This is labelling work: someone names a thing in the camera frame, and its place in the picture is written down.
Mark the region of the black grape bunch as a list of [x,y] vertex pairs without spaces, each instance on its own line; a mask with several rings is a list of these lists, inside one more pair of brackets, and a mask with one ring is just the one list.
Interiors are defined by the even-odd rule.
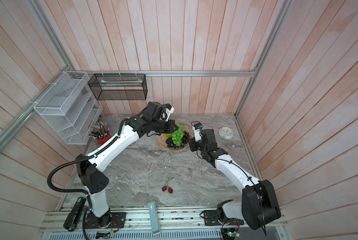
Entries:
[[166,145],[169,149],[183,149],[190,139],[190,134],[186,131],[167,134]]

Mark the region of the dark avocado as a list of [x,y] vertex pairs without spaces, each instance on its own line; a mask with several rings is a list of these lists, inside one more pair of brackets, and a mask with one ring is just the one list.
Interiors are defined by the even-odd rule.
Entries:
[[172,138],[167,138],[166,139],[166,144],[167,145],[172,145],[174,143],[173,139]]

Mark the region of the green grape bunch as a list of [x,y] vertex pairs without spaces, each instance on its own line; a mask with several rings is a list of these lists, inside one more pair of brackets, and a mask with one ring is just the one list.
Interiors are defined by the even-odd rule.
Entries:
[[179,129],[173,133],[172,139],[174,141],[174,144],[179,147],[182,145],[182,138],[184,136],[184,131],[182,125],[178,125],[178,128]]

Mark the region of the red cherry pair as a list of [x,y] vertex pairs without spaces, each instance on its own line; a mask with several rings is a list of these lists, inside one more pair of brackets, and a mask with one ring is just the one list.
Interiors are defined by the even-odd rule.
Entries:
[[169,181],[170,180],[167,180],[166,182],[165,182],[165,184],[164,184],[164,186],[162,187],[162,191],[163,192],[168,192],[168,193],[170,193],[170,194],[172,194],[173,193],[173,189],[169,186]]

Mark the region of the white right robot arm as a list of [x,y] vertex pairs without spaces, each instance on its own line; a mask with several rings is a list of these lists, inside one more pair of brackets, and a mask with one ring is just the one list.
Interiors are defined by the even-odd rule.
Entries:
[[281,212],[272,183],[252,176],[227,151],[219,148],[213,129],[202,130],[201,125],[197,125],[193,131],[190,150],[227,176],[241,193],[241,201],[227,200],[218,204],[218,221],[243,220],[253,230],[265,230],[267,224],[279,219]]

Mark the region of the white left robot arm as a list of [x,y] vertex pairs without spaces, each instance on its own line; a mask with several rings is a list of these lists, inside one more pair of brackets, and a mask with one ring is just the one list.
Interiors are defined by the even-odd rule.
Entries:
[[104,171],[108,165],[129,145],[144,135],[153,133],[171,134],[179,129],[170,115],[174,112],[170,104],[149,102],[138,114],[121,121],[118,132],[98,149],[77,163],[78,176],[88,197],[90,210],[97,218],[110,213],[105,188],[109,183]]

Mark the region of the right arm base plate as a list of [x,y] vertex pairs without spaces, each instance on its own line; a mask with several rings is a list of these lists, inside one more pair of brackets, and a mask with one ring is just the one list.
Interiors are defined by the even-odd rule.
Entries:
[[206,226],[222,226],[222,225],[244,225],[244,220],[228,218],[221,209],[205,210],[200,213],[200,217],[204,220]]

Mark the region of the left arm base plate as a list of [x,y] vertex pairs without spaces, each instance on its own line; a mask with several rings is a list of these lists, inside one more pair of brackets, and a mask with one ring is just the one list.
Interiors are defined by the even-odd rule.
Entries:
[[98,218],[88,211],[86,219],[84,220],[84,227],[86,229],[121,229],[125,225],[126,214],[126,212],[107,212],[102,217]]

